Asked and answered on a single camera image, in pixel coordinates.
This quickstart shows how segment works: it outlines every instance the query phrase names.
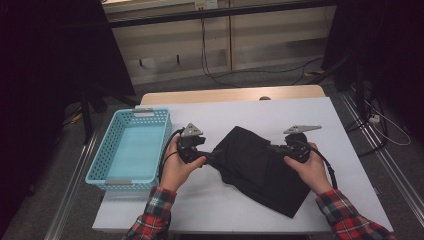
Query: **wall outlet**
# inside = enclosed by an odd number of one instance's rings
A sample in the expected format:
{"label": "wall outlet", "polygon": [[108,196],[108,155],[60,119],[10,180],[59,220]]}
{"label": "wall outlet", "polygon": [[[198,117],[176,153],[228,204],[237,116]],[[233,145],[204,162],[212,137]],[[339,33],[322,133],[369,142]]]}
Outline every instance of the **wall outlet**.
{"label": "wall outlet", "polygon": [[218,0],[207,0],[206,3],[206,9],[217,9],[218,8]]}
{"label": "wall outlet", "polygon": [[380,116],[379,116],[379,115],[377,115],[377,114],[373,114],[373,115],[370,117],[369,122],[370,122],[370,123],[379,123],[379,122],[380,122]]}
{"label": "wall outlet", "polygon": [[205,1],[198,1],[198,2],[194,2],[194,10],[199,11],[199,10],[206,10],[206,2]]}

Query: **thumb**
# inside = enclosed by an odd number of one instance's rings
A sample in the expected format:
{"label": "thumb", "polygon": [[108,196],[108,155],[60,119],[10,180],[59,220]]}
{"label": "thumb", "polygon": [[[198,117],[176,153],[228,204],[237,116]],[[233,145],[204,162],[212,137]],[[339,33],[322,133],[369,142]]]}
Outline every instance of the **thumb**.
{"label": "thumb", "polygon": [[300,171],[300,168],[302,168],[303,164],[294,160],[291,157],[285,156],[284,162],[291,168],[293,168],[296,172]]}
{"label": "thumb", "polygon": [[197,168],[201,167],[206,162],[206,157],[201,156],[198,159],[194,160],[193,162],[187,164],[188,168],[190,169],[190,172],[196,170]]}

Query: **human hand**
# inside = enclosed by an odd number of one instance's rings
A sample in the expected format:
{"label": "human hand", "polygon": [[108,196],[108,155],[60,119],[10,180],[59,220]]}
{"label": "human hand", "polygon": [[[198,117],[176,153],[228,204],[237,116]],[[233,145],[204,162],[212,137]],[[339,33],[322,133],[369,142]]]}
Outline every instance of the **human hand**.
{"label": "human hand", "polygon": [[171,191],[177,191],[188,179],[190,173],[201,167],[206,161],[206,157],[203,156],[188,164],[183,162],[177,152],[178,139],[179,136],[174,137],[166,150],[165,159],[168,159],[164,164],[162,178],[159,184],[160,187]]}
{"label": "human hand", "polygon": [[[309,143],[309,145],[318,149],[315,143]],[[300,178],[317,195],[333,189],[325,173],[324,161],[314,151],[311,151],[309,159],[305,163],[300,163],[287,156],[284,157],[284,162],[299,173]]]}

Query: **person's left hand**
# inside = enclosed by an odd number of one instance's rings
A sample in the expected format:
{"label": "person's left hand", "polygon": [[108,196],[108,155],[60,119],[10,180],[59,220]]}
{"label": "person's left hand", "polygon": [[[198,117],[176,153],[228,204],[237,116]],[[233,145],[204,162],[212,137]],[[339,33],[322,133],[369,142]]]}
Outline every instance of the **person's left hand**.
{"label": "person's left hand", "polygon": [[188,164],[183,162],[177,152],[178,139],[179,136],[175,136],[166,150],[165,159],[168,159],[163,167],[162,178],[159,184],[160,187],[171,191],[177,191],[188,179],[190,173],[201,167],[206,161],[206,157],[203,156]]}

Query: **dark background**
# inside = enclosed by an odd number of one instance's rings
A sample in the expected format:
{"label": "dark background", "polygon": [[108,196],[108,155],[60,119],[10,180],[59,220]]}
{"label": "dark background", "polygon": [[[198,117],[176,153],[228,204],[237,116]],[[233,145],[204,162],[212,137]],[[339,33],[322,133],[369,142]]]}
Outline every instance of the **dark background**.
{"label": "dark background", "polygon": [[64,109],[82,89],[96,110],[104,103],[93,85],[134,94],[111,30],[81,27],[101,22],[98,0],[0,0],[0,235],[48,164]]}
{"label": "dark background", "polygon": [[368,97],[380,96],[401,116],[407,131],[424,139],[424,3],[419,1],[340,1],[322,67],[347,54],[336,87],[349,88],[362,63]]}

